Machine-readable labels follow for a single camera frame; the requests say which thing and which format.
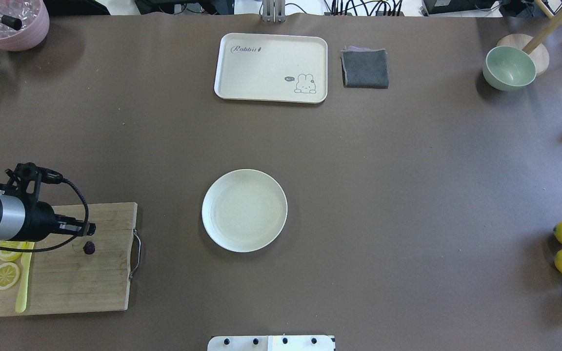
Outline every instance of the ice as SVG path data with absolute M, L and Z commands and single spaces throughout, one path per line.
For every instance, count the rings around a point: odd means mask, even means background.
M 0 2 L 0 14 L 20 18 L 22 21 L 21 31 L 38 17 L 39 10 L 40 1 L 38 0 L 2 0 Z M 17 31 L 0 23 L 0 38 L 7 38 L 14 33 L 17 33 Z

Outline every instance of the mint green bowl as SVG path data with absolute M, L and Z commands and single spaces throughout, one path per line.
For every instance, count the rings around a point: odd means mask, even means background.
M 535 80 L 537 68 L 530 56 L 513 46 L 497 46 L 487 53 L 482 75 L 490 86 L 513 91 Z

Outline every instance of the wooden round base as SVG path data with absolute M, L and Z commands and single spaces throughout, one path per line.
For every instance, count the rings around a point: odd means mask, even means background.
M 526 34 L 511 34 L 498 41 L 498 46 L 506 45 L 523 49 L 532 39 L 533 37 L 527 36 Z M 535 62 L 535 66 L 537 67 L 537 76 L 544 73 L 550 65 L 548 49 L 546 49 L 543 44 L 539 44 L 537 49 L 530 53 L 530 58 L 533 59 L 533 62 Z

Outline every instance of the wooden cutting board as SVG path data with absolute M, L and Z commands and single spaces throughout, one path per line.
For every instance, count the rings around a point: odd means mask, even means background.
M 57 214 L 84 218 L 82 205 L 55 206 Z M 138 204 L 89 205 L 89 221 L 97 225 L 91 237 L 79 237 L 53 251 L 33 253 L 27 290 L 27 309 L 14 311 L 20 286 L 0 291 L 0 317 L 51 313 L 124 311 L 129 303 L 130 256 Z M 59 244 L 68 235 L 50 234 L 34 249 Z M 96 251 L 86 255 L 86 241 Z M 14 261 L 20 269 L 20 258 Z

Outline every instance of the green knife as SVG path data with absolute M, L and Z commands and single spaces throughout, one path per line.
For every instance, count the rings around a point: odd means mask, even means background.
M 28 242 L 26 249 L 33 249 L 34 242 Z M 20 272 L 20 287 L 19 293 L 16 295 L 16 305 L 14 305 L 14 310 L 16 313 L 22 313 L 27 307 L 27 281 L 29 280 L 29 264 L 32 261 L 32 253 L 23 253 L 20 256 L 20 266 L 22 270 Z

